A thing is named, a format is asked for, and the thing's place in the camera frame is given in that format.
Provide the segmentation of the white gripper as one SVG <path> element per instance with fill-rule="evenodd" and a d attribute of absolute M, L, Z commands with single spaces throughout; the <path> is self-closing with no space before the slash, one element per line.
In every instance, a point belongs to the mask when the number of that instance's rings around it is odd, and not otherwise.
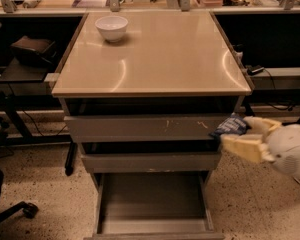
<path fill-rule="evenodd" d="M 244 121 L 248 134 L 223 134 L 222 148 L 253 163 L 271 162 L 277 171 L 300 179 L 300 125 L 253 116 Z"/>

